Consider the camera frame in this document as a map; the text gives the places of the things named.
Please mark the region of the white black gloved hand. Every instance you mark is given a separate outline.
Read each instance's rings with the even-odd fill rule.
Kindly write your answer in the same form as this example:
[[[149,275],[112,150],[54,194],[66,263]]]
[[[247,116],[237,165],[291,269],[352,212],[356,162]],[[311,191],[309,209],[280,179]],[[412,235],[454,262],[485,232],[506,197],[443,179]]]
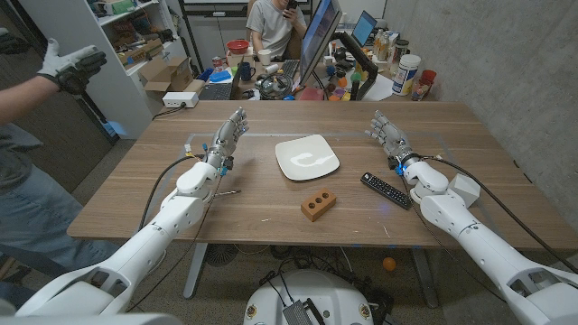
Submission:
[[[59,90],[71,95],[81,95],[85,92],[89,79],[101,71],[107,63],[106,54],[95,45],[86,46],[65,56],[59,54],[60,45],[57,40],[48,40],[42,68],[39,76],[55,83]]]

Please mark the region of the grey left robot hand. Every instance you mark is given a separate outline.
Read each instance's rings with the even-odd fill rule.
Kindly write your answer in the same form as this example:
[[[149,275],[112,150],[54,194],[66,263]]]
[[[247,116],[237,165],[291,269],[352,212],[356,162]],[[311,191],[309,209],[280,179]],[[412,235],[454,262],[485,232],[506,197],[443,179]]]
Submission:
[[[248,130],[247,113],[239,107],[214,133],[204,162],[220,168],[235,152],[238,140]]]

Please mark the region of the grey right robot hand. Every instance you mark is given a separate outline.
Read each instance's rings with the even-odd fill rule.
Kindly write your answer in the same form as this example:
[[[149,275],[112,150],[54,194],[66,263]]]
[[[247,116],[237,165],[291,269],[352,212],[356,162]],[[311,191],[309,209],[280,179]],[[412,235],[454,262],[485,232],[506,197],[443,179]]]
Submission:
[[[365,134],[375,139],[387,155],[390,170],[404,170],[420,160],[420,155],[412,149],[406,133],[396,127],[381,111],[377,110]]]

